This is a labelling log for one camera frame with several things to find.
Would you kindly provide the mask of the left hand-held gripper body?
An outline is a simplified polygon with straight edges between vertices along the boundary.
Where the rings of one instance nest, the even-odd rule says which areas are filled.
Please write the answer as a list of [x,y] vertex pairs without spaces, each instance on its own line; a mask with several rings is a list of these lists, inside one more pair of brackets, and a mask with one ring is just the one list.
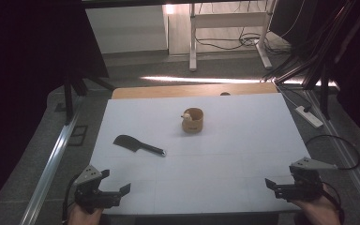
[[98,208],[109,209],[120,204],[121,194],[119,191],[104,192],[99,189],[103,180],[101,172],[94,166],[88,165],[74,182],[76,187],[75,203],[89,214]]

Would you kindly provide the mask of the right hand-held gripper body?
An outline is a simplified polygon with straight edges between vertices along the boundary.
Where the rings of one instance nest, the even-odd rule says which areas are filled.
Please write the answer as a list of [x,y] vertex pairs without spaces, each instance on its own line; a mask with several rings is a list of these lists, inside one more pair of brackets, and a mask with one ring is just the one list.
[[289,185],[274,184],[275,196],[286,201],[310,202],[323,195],[323,183],[318,170],[337,170],[338,166],[303,157],[293,162],[289,169],[294,182]]

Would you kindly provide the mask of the dark floor vent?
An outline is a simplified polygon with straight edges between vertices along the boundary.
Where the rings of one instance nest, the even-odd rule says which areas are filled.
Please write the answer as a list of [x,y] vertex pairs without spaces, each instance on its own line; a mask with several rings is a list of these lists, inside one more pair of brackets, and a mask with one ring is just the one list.
[[82,146],[87,135],[88,126],[75,126],[67,142],[68,146]]

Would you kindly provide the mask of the round wooden knife holder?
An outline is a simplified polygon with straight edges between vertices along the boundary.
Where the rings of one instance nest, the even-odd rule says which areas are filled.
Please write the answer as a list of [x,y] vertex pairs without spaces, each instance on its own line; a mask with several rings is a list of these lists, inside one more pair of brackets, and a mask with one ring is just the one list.
[[183,112],[183,114],[184,113],[189,113],[192,120],[187,121],[187,120],[183,119],[183,121],[182,121],[182,129],[186,133],[198,133],[198,132],[201,132],[202,129],[203,129],[203,111],[201,109],[199,109],[199,108],[188,108]]

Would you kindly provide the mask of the black metal stand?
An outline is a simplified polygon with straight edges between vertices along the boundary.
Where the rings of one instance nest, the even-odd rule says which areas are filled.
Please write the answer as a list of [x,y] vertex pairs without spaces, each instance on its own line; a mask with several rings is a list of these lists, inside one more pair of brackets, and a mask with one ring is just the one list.
[[87,79],[93,83],[96,83],[109,91],[114,91],[116,87],[108,82],[103,81],[101,78],[91,75],[82,70],[76,70],[75,72],[67,73],[64,76],[64,93],[65,93],[65,106],[66,106],[66,124],[69,125],[74,117],[74,105],[72,100],[72,91],[75,91],[78,97],[85,97],[88,89],[84,82]]

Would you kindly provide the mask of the person's right hand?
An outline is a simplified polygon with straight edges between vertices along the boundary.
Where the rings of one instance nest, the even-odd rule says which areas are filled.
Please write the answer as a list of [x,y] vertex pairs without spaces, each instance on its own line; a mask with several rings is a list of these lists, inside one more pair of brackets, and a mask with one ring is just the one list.
[[295,225],[342,225],[341,211],[324,195],[311,202],[293,200],[302,212],[293,217]]

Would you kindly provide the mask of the white desk frame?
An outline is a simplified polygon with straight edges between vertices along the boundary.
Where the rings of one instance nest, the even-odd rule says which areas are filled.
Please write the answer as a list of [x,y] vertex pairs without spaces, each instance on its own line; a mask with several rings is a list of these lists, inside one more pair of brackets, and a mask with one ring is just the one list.
[[190,9],[190,51],[189,70],[197,70],[196,31],[203,28],[232,28],[232,27],[261,27],[262,31],[258,40],[253,44],[261,57],[263,66],[271,69],[272,64],[264,49],[264,41],[274,13],[277,0],[273,0],[266,11],[245,13],[221,13],[221,14],[196,14],[195,4],[189,5]]

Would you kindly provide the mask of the aluminium rail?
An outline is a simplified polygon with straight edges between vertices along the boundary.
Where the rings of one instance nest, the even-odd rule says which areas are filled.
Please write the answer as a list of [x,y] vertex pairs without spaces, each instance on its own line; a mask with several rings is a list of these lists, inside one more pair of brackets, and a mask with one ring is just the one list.
[[53,178],[56,174],[60,161],[65,153],[69,137],[73,129],[75,128],[76,122],[80,114],[80,108],[82,107],[83,102],[84,97],[75,98],[74,114],[61,129],[61,132],[55,142],[52,152],[37,182],[37,186],[23,213],[19,225],[35,225],[39,212],[53,182]]
[[[338,154],[339,159],[342,163],[346,166],[352,166],[356,163],[356,159],[352,156],[352,147],[342,140],[337,139],[339,136],[338,131],[336,130],[335,125],[333,122],[325,117],[325,115],[321,112],[319,106],[319,100],[316,97],[313,91],[305,91],[304,94],[306,95],[307,99],[312,104],[312,109],[316,113],[317,117],[322,120],[323,128],[325,133],[328,135],[333,135],[334,140],[332,141],[333,145],[335,146],[335,150]],[[360,194],[360,168],[356,168],[349,171],[349,175]]]

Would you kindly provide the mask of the black tripod stand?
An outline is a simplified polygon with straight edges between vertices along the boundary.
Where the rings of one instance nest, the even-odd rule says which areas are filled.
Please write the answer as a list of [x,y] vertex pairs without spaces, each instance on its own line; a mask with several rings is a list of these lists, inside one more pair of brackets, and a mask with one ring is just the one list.
[[320,110],[328,116],[328,83],[360,27],[360,0],[278,0],[270,30],[289,41],[291,55],[264,75],[284,83],[305,71],[302,87],[322,84]]

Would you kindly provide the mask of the white power strip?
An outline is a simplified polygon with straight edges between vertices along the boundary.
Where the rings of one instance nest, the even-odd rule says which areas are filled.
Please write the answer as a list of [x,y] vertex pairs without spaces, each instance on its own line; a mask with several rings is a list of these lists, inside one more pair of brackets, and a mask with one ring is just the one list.
[[313,113],[304,112],[304,106],[297,107],[295,111],[307,122],[309,122],[314,128],[320,128],[323,126],[323,122],[319,120]]

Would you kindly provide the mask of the white foam board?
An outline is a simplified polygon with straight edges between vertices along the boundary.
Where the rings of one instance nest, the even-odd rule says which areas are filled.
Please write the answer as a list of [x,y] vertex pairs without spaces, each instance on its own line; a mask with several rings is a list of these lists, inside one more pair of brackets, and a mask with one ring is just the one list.
[[[182,129],[188,108],[203,111],[201,132]],[[166,156],[116,145],[119,135]],[[111,100],[90,162],[111,172],[101,189],[131,184],[115,215],[286,212],[264,179],[290,184],[290,164],[307,155],[282,95],[256,94]]]

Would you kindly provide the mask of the black curtain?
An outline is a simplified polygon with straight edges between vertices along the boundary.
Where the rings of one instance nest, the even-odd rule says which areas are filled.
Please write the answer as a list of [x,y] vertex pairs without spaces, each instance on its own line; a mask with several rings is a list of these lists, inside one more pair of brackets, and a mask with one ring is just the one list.
[[66,78],[108,72],[82,0],[0,0],[0,189]]

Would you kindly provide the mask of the black cleaver knife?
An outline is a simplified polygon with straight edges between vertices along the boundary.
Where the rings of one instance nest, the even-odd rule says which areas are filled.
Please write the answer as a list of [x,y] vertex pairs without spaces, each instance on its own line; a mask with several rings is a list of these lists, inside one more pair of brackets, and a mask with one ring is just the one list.
[[144,149],[152,153],[158,154],[159,156],[162,157],[166,156],[165,150],[146,144],[144,142],[140,142],[136,138],[131,137],[129,135],[119,135],[114,139],[113,143],[122,146],[128,150],[131,150],[133,152],[137,152],[139,149]]

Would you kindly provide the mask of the wooden table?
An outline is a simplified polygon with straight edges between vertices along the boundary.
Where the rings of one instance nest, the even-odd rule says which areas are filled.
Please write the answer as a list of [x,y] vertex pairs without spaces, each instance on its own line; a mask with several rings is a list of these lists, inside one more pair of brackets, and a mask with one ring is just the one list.
[[112,99],[206,97],[220,96],[222,93],[233,96],[276,92],[276,87],[270,82],[193,84],[116,88],[112,92]]

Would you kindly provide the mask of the person's left hand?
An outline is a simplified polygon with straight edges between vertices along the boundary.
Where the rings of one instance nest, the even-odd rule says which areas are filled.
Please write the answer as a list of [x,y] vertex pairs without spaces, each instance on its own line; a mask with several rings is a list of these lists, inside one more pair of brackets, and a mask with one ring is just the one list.
[[103,210],[95,209],[92,214],[85,212],[78,204],[71,209],[67,225],[98,225]]

